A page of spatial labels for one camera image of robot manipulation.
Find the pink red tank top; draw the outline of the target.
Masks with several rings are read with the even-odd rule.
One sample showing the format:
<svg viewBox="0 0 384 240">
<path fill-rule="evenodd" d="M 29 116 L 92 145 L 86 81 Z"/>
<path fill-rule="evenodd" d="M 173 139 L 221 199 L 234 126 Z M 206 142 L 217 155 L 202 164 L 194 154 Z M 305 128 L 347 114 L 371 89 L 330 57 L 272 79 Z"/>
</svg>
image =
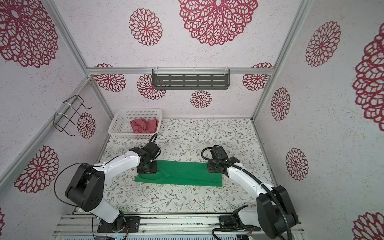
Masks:
<svg viewBox="0 0 384 240">
<path fill-rule="evenodd" d="M 157 119 L 135 119 L 130 121 L 134 134 L 152 134 L 157 131 L 159 121 Z"/>
</svg>

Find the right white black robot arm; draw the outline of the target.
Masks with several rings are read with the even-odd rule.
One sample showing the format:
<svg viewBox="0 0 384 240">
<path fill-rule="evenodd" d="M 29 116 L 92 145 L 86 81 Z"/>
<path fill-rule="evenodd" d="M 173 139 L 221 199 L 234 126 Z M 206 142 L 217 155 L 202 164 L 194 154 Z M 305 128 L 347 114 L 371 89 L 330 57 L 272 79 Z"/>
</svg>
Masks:
<svg viewBox="0 0 384 240">
<path fill-rule="evenodd" d="M 288 191 L 264 183 L 235 157 L 229 157 L 223 147 L 215 145 L 201 151 L 201 157 L 208 162 L 208 171 L 221 173 L 256 199 L 256 209 L 243 206 L 221 222 L 219 228 L 212 229 L 213 237 L 218 240 L 216 232 L 234 232 L 243 230 L 262 230 L 270 239 L 292 240 L 292 227 L 299 223 Z"/>
</svg>

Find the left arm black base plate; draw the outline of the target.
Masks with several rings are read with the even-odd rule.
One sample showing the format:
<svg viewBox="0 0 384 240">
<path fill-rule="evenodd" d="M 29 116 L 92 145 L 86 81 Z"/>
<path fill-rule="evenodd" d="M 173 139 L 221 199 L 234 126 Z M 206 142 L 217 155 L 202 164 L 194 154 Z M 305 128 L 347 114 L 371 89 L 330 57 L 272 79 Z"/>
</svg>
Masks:
<svg viewBox="0 0 384 240">
<path fill-rule="evenodd" d="M 137 233 L 140 226 L 140 217 L 119 215 L 112 223 L 101 220 L 97 233 Z"/>
</svg>

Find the green tank top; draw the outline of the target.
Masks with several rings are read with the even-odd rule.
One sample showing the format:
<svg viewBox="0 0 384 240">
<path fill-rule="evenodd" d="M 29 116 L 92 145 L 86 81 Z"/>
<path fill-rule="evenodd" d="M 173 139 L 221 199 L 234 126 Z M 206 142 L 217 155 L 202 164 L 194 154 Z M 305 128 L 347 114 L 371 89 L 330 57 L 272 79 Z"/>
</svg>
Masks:
<svg viewBox="0 0 384 240">
<path fill-rule="evenodd" d="M 154 174 L 139 174 L 137 183 L 160 185 L 183 185 L 222 187 L 222 174 L 209 173 L 207 163 L 158 161 L 157 172 Z"/>
</svg>

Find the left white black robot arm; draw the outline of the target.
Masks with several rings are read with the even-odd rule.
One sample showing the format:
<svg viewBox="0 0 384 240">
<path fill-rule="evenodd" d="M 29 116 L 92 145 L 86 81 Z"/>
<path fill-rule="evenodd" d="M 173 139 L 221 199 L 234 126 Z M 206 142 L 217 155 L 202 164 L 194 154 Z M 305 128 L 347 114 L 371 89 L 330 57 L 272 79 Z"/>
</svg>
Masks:
<svg viewBox="0 0 384 240">
<path fill-rule="evenodd" d="M 104 163 L 80 164 L 65 196 L 83 211 L 92 213 L 107 224 L 120 226 L 124 215 L 105 199 L 105 182 L 132 168 L 136 168 L 139 174 L 156 173 L 155 159 L 160 152 L 157 144 L 149 142 L 144 147 L 131 148 L 125 154 Z"/>
</svg>

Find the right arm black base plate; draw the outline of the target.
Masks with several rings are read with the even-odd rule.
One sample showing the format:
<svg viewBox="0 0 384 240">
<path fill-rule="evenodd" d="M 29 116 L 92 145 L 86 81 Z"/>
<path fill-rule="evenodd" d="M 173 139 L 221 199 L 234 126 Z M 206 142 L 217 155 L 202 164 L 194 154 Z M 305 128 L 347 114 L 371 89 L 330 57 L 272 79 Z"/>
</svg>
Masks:
<svg viewBox="0 0 384 240">
<path fill-rule="evenodd" d="M 246 230 L 261 231 L 257 209 L 248 205 L 234 210 L 230 215 L 219 216 L 221 229 L 235 229 L 246 227 Z"/>
</svg>

